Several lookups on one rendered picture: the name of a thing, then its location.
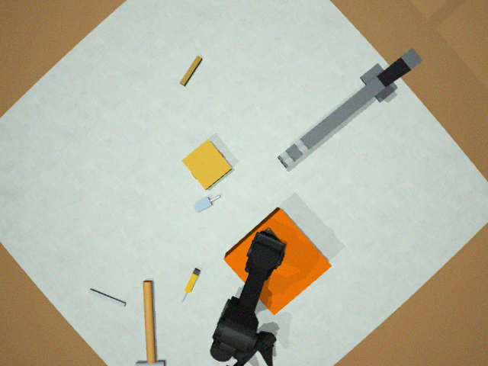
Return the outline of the yellow block with round hole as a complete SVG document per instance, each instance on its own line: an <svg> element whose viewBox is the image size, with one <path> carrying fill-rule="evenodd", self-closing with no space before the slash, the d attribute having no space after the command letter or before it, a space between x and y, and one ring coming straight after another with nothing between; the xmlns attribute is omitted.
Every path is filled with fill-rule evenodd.
<svg viewBox="0 0 488 366"><path fill-rule="evenodd" d="M209 139L182 161L205 190L232 169Z"/></svg>

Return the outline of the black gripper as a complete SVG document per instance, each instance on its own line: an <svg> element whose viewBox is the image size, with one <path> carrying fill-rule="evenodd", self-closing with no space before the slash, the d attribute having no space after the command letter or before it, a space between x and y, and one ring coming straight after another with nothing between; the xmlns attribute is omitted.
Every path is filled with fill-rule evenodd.
<svg viewBox="0 0 488 366"><path fill-rule="evenodd" d="M237 353L237 355L233 355L233 358L237 360L233 366L244 366L257 351L264 358L267 366L273 366L272 354L276 340L277 339L273 333L260 331L253 350L251 350L248 354Z"/></svg>

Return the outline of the hammer with orange handle and grey head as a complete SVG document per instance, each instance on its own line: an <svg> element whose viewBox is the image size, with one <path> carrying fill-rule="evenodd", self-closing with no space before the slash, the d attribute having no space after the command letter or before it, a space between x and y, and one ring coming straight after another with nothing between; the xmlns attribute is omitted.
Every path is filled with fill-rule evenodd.
<svg viewBox="0 0 488 366"><path fill-rule="evenodd" d="M165 366L165 361L156 361L155 325L153 320L152 282L143 281L143 306L145 308L146 362L136 362L136 366Z"/></svg>

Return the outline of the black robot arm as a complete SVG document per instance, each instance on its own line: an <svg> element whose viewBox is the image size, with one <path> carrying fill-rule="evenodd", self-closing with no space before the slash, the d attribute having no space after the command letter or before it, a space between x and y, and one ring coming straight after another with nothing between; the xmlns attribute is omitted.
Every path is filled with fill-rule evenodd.
<svg viewBox="0 0 488 366"><path fill-rule="evenodd" d="M215 360L225 362L237 353L253 350L259 325L255 308L265 281L282 264L285 248L270 228L255 234L246 255L245 272L249 275L242 293L227 300L212 337L210 355Z"/></svg>

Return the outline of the tan flat bar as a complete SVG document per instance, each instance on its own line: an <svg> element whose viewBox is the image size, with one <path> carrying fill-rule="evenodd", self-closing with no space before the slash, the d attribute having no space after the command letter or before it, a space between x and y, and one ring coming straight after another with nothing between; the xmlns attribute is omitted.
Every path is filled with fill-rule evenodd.
<svg viewBox="0 0 488 366"><path fill-rule="evenodd" d="M199 66L201 61L202 61L202 58L199 56L196 56L196 58L194 59L194 62L191 64L190 68L187 70L187 72L185 73L185 75L181 79L181 81L180 81L181 85L186 86L190 77L193 75L195 69Z"/></svg>

